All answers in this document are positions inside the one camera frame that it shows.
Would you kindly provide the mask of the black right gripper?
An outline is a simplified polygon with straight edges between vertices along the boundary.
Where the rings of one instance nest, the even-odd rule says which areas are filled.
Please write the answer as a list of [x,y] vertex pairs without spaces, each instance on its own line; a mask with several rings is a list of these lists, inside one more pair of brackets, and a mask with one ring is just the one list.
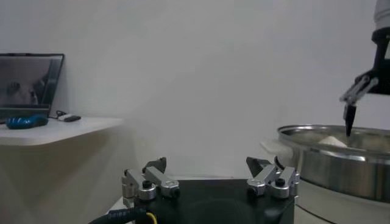
[[345,103],[343,119],[347,137],[352,133],[356,103],[368,92],[389,95],[389,58],[386,58],[389,47],[389,27],[374,31],[372,41],[377,46],[372,68],[359,75],[355,83],[339,98]]

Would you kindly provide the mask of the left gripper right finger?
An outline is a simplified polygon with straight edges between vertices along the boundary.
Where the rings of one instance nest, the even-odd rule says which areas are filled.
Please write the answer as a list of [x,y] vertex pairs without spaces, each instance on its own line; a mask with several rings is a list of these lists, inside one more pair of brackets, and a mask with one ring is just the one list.
[[247,157],[246,163],[252,174],[252,178],[246,181],[250,197],[258,198],[267,192],[274,198],[298,196],[300,173],[296,168],[281,165],[277,157],[274,158],[274,163]]

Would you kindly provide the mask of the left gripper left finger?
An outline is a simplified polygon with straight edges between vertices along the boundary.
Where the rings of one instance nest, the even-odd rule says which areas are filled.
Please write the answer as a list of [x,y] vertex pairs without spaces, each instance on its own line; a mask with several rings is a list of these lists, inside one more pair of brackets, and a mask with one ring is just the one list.
[[131,207],[135,200],[152,201],[158,193],[162,197],[176,199],[180,197],[180,184],[165,175],[166,157],[149,161],[141,171],[126,169],[121,177],[122,202]]

